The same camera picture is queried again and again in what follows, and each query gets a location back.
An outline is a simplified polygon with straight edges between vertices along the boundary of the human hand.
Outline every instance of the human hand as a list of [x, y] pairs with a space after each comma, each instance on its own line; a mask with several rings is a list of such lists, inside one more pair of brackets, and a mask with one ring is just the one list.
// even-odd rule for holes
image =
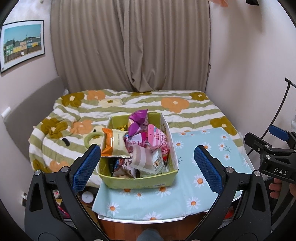
[[[271, 183], [269, 185], [269, 189], [273, 191], [270, 193], [271, 198], [275, 198], [275, 199], [279, 198], [279, 193], [281, 191], [281, 184], [282, 184], [282, 181], [280, 179], [275, 178], [274, 183]], [[290, 183], [290, 193], [294, 197], [296, 197], [296, 184]]]

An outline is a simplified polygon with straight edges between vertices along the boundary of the beige curtain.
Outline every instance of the beige curtain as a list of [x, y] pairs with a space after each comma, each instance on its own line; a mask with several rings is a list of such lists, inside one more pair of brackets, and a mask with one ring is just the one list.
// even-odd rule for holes
[[71, 92], [205, 90], [207, 1], [52, 0], [51, 36]]

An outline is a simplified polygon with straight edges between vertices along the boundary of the picture frame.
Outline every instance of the picture frame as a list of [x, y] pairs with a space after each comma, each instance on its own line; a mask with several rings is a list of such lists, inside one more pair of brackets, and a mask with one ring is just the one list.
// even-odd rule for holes
[[45, 54], [44, 21], [24, 20], [4, 24], [0, 31], [0, 72]]

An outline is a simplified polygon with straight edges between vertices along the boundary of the blue gripper pad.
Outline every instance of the blue gripper pad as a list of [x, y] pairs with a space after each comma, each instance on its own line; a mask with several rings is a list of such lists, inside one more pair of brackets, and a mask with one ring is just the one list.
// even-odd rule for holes
[[72, 190], [75, 194], [84, 189], [100, 158], [101, 149], [96, 145], [73, 176]]
[[200, 147], [194, 150], [194, 160], [204, 175], [211, 190], [220, 194], [223, 190], [222, 178]]
[[286, 131], [284, 131], [281, 128], [278, 128], [277, 126], [270, 126], [269, 127], [269, 133], [274, 135], [275, 137], [283, 140], [283, 141], [288, 141], [289, 135]]

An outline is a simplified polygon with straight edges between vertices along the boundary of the bed frame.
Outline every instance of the bed frame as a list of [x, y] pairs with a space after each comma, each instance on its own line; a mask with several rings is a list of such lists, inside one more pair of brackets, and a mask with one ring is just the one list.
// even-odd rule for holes
[[48, 113], [52, 112], [54, 102], [63, 95], [64, 90], [60, 77], [51, 80], [21, 102], [4, 119], [7, 132], [28, 160], [30, 160], [28, 139], [33, 126], [38, 125]]

